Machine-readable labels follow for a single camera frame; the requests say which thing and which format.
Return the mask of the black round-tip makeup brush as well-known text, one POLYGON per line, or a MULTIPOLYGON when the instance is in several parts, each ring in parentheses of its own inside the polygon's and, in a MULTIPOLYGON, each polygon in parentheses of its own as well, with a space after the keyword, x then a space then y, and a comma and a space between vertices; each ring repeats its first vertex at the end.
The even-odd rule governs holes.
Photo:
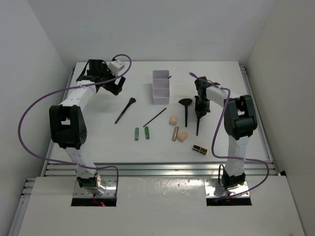
POLYGON ((197 118, 197 124, 196 124, 196 136, 199 134, 199 126, 200 126, 200 118, 197 118))

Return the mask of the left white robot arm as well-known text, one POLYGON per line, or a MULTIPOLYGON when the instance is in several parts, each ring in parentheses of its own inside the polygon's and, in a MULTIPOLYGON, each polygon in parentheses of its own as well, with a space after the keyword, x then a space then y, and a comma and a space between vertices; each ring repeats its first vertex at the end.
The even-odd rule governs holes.
POLYGON ((123 70, 125 64, 113 59, 105 63, 100 59, 89 60, 76 80, 76 88, 59 105, 49 109, 51 139, 68 154, 76 165, 77 181, 81 188, 94 196, 101 196, 105 186, 101 183, 101 176, 96 166, 89 159, 84 147, 87 139, 87 127, 83 117, 83 109, 89 99, 101 87, 114 95, 122 91, 125 77, 119 83, 113 78, 123 70))

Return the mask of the black angled makeup brush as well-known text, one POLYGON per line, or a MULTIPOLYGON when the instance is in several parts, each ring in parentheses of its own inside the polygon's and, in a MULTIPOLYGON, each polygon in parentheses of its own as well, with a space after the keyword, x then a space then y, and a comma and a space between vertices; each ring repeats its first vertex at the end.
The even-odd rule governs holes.
POLYGON ((131 106, 131 104, 135 103, 136 99, 131 97, 127 103, 127 105, 124 107, 124 109, 122 110, 122 112, 120 113, 120 115, 118 116, 118 118, 115 120, 115 124, 117 124, 119 122, 119 120, 122 118, 122 116, 124 115, 124 113, 127 111, 127 109, 131 106))

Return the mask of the black gold lipstick case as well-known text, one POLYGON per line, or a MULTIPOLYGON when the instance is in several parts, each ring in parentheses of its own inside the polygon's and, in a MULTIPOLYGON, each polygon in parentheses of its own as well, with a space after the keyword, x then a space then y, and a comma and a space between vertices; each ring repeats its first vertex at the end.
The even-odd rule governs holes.
POLYGON ((207 149, 205 149, 205 148, 203 148, 203 147, 200 147, 200 146, 198 146, 198 145, 193 145, 192 149, 193 149, 194 151, 197 151, 198 153, 203 154, 203 155, 206 155, 206 154, 208 153, 208 150, 207 150, 207 149))

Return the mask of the black fan powder brush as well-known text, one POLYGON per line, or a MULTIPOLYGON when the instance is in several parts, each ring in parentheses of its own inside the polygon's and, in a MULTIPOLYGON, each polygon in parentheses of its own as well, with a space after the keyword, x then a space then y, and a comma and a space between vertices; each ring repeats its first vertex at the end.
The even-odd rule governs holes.
POLYGON ((185 108, 185 127, 188 126, 188 107, 192 103, 192 99, 190 98, 183 98, 179 100, 179 104, 183 105, 185 108))

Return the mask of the rose gold lipstick tube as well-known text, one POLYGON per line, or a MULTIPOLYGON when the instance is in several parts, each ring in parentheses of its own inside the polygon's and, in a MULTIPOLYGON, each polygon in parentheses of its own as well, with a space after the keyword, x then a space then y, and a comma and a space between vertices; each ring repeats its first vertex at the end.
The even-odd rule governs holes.
POLYGON ((172 135, 172 141, 175 142, 177 140, 178 132, 179 132, 179 127, 175 126, 174 131, 173 131, 173 135, 172 135))

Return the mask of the black thin eyeliner brush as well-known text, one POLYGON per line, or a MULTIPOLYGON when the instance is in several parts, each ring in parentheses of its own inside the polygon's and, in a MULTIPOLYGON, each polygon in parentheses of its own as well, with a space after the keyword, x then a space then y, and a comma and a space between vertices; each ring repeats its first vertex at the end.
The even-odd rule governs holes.
POLYGON ((162 109, 158 114, 156 114, 153 118, 151 118, 148 122, 146 122, 142 127, 146 127, 149 123, 151 123, 154 119, 160 116, 167 108, 162 109))

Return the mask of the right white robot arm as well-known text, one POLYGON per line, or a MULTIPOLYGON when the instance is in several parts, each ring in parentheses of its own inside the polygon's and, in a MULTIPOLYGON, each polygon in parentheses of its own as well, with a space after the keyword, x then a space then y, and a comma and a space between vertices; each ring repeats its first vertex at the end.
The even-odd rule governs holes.
POLYGON ((213 83, 206 77, 197 77, 190 73, 194 81, 197 96, 195 96, 195 113, 197 122, 210 112, 210 102, 222 107, 219 122, 224 123, 228 135, 228 156, 219 176, 218 184, 228 190, 245 182, 244 162, 249 138, 257 129, 257 118, 253 99, 250 95, 235 95, 230 89, 223 88, 219 83, 213 83))

